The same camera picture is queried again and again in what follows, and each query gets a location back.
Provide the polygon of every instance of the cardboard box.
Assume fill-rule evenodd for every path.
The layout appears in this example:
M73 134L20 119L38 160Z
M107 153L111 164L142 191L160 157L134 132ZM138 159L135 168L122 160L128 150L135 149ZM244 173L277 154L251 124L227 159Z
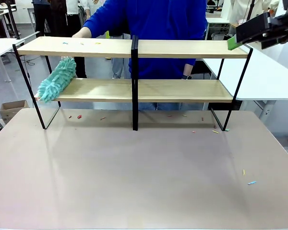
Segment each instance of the cardboard box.
M0 115L7 124L23 108L29 108L26 100L3 103L0 108Z

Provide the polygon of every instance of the blue hoodie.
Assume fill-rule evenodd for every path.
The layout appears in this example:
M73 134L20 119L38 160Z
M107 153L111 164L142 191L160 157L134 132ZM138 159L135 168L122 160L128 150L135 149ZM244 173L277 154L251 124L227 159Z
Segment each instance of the blue hoodie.
M139 39L202 40L206 0L106 0L84 26L98 37L126 19ZM139 78L181 79L185 64L194 65L195 59L140 58Z

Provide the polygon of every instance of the wooden shelf board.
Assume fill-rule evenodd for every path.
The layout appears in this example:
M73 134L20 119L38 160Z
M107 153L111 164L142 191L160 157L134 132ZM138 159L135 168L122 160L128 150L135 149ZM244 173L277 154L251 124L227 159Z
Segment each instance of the wooden shelf board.
M38 37L20 47L20 55L130 58L131 40ZM227 41L139 40L140 58L246 58L240 49L229 51Z
M230 103L231 100L232 96L217 80L139 80L139 102ZM131 80L73 79L56 101L132 102Z
M132 40L43 36L20 47L18 53L20 55L130 58L131 44Z
M218 80L139 80L139 102L230 103Z

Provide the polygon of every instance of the gray pants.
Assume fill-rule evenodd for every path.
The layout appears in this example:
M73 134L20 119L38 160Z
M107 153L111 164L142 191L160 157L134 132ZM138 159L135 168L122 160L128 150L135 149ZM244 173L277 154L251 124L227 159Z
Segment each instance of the gray pants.
M111 37L111 39L130 39L129 34L123 34L123 36ZM131 74L129 72L129 58L112 58L112 71L113 78L121 79L121 74L124 70L124 78L131 79Z

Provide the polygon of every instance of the beige tabletop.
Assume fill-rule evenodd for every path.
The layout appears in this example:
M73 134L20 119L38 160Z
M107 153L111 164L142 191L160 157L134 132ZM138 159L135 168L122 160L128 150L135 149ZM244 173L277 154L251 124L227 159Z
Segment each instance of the beige tabletop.
M44 131L21 110L0 132L0 228L288 228L288 154L253 113L229 132L209 111L131 116L64 109Z

